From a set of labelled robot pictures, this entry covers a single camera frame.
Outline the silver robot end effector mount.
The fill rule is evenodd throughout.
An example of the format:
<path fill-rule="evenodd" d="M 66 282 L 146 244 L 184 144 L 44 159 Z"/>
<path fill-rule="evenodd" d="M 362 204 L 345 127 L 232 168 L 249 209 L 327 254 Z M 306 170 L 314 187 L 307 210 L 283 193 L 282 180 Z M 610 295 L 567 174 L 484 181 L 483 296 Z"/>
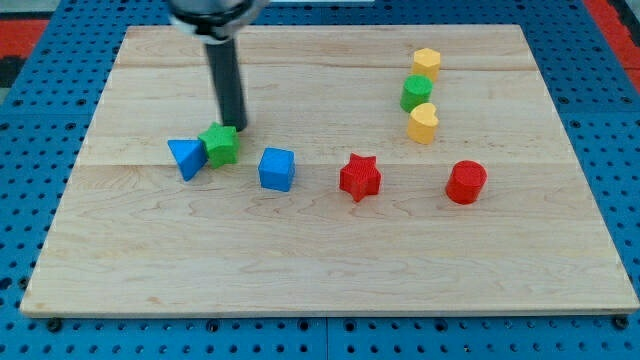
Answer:
<path fill-rule="evenodd" d="M 249 25 L 269 0 L 168 0 L 169 19 L 180 31 L 209 39 L 230 39 Z"/>

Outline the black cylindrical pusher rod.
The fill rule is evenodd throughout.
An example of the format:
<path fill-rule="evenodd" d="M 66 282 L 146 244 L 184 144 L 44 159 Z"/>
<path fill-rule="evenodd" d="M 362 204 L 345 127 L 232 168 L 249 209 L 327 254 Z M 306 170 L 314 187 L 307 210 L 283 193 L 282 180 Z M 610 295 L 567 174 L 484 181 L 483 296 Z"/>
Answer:
<path fill-rule="evenodd" d="M 234 38 L 215 45 L 205 46 L 212 75 L 221 124 L 234 127 L 237 132 L 248 125 L 244 90 Z"/>

